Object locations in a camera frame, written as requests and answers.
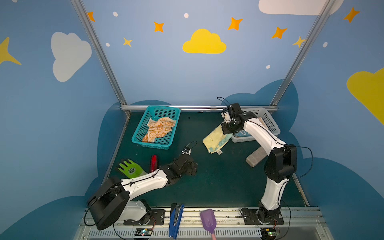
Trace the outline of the blue rabbit pattern towel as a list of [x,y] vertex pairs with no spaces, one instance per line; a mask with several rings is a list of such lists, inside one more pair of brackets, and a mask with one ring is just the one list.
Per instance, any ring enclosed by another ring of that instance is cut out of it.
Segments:
[[234,133],[234,137],[236,138],[246,138],[246,137],[251,137],[251,135],[247,131],[239,131],[237,133]]

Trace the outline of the plain mint green towel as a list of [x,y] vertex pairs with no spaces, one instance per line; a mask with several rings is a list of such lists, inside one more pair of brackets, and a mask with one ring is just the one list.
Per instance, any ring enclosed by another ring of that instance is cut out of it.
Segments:
[[232,136],[233,134],[224,135],[222,125],[219,125],[203,139],[203,144],[209,153],[221,155],[223,153],[221,148],[227,144]]

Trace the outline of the teal plastic basket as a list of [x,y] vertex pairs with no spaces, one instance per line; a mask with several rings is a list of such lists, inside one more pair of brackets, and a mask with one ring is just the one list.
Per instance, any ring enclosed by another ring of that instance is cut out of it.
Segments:
[[132,142],[145,148],[168,150],[172,145],[181,109],[149,106],[143,114]]

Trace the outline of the orange cream patterned towel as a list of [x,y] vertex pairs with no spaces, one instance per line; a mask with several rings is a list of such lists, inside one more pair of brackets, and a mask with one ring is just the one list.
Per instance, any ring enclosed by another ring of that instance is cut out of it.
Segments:
[[143,137],[142,142],[154,143],[156,138],[163,138],[173,130],[176,125],[176,120],[169,117],[163,117],[157,121],[149,119],[147,126],[149,127],[147,134]]

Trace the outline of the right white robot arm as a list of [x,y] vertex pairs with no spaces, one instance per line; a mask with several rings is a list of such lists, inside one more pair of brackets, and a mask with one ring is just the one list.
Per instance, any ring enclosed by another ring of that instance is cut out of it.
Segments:
[[267,184],[258,212],[261,221],[265,222],[266,218],[277,215],[281,209],[284,189],[297,170],[297,147],[279,140],[253,113],[242,111],[238,103],[227,106],[227,112],[229,118],[221,124],[223,134],[244,130],[267,154],[268,159],[264,166]]

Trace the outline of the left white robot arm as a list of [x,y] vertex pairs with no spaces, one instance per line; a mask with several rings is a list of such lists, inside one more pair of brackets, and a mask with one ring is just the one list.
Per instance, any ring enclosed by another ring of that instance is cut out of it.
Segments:
[[101,231],[112,226],[122,215],[127,203],[138,196],[177,183],[184,175],[195,176],[198,164],[189,154],[181,154],[168,165],[152,173],[133,178],[106,180],[88,201],[96,228]]

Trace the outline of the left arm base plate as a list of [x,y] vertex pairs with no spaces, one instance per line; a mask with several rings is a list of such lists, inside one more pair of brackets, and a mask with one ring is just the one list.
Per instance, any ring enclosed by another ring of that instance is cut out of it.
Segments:
[[165,220],[165,210],[151,210],[139,221],[124,220],[124,226],[163,226]]

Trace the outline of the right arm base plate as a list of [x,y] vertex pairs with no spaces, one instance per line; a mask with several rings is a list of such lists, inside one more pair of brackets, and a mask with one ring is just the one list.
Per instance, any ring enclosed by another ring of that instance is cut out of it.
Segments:
[[244,219],[245,225],[283,225],[284,220],[281,209],[272,211],[261,209],[242,208],[240,213]]

